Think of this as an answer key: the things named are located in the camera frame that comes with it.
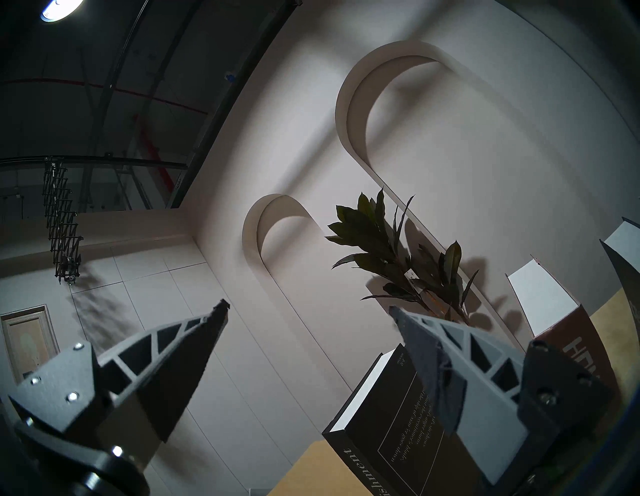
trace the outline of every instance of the arched wall niche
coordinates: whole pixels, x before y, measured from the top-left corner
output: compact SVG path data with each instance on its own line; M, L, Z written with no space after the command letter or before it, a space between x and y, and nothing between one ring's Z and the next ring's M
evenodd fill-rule
M310 358L320 366L328 360L355 389L378 354L401 342L384 307L360 301L371 294L371 274L347 266L332 271L333 263L354 248L325 240L291 196L261 199L251 217L254 235L247 235L244 250L270 300L297 329ZM317 355L316 346L324 356Z
M519 112L442 50L407 41L369 53L345 79L335 119L343 147L401 209L416 195L408 227L438 251L461 243L464 284L463 271L481 269L475 325L527 345L504 274L530 254L590 305L598 286L614 290L598 245L606 213Z

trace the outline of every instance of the curved wall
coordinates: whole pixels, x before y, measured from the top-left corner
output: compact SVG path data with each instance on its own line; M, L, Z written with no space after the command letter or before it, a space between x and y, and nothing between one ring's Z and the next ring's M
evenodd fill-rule
M404 51L396 50L399 42ZM408 52L407 44L415 51ZM264 206L254 210L254 205L261 198L288 195L328 235L325 226L335 221L335 205L355 206L361 191L378 192L380 178L366 171L345 143L345 112L367 74L406 55L446 58L475 90L511 109L525 129L524 142L547 143L545 150L554 150L572 184L581 185L584 201L602 220L599 237L607 237L623 214L640 217L637 141L593 81L513 12L484 0L306 0L253 72L181 209L232 304L316 426L335 415L346 384L320 364L317 350L309 351L316 345L307 341L304 325L285 317L265 290L268 279L248 262L243 248L251 231L244 229L245 221L255 214L257 225ZM392 200L399 198L388 200L392 211ZM413 220L428 232L429 226ZM435 246L450 241L431 238ZM603 270L613 275L610 264ZM328 278L337 274L327 268ZM614 290L600 284L592 305L607 301ZM509 339L493 318L495 332ZM526 342L529 334L520 338Z
M617 288L598 242L609 223L584 185L512 109L440 62L375 68L351 99L347 133L383 184L416 195L411 212L435 239L461 243L463 269L480 269L476 285L511 331L527 324L504 275L532 254L588 310Z
M264 210L258 224L258 246L265 267L353 390L380 353L402 341L393 322L371 293L371 274L339 259L358 248L324 239L309 213L290 196L280 196Z

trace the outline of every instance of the book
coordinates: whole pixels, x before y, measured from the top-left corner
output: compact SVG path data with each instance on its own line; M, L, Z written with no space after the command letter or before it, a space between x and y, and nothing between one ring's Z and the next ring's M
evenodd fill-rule
M402 345L378 357L323 436L376 496L464 496L478 484L478 467L444 433Z
M622 218L622 224L600 243L625 290L640 339L640 225Z
M584 307L535 259L507 279L533 337L562 350L619 396L609 356Z

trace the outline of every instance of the white book pages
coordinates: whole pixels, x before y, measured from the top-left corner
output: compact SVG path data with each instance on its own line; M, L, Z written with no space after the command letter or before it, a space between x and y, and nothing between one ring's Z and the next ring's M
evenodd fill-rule
M640 229L624 221L604 242L640 272Z
M538 337L578 308L578 304L535 260L508 276L520 306Z
M353 397L353 400L351 401L351 403L349 403L349 406L347 406L347 408L344 409L344 412L342 412L342 415L340 416L338 421L333 425L330 432L342 431L347 426L349 421L353 418L355 413L358 411L364 399L369 394L369 391L371 391L371 388L373 388L373 385L376 383L376 381L380 377L380 374L385 369L385 366L389 361L389 358L391 358L391 355L394 354L394 351L395 350L392 349L391 351L389 351L388 353L385 353L380 357L380 359L378 360L378 363L376 363L375 367L373 367L373 370L365 379L364 383L362 384L362 387L358 389L356 396Z

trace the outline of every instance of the black book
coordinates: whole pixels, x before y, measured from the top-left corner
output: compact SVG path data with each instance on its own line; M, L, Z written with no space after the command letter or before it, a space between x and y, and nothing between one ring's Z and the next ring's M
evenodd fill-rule
M378 357L323 436L376 496L472 495L480 475L444 433L401 344Z

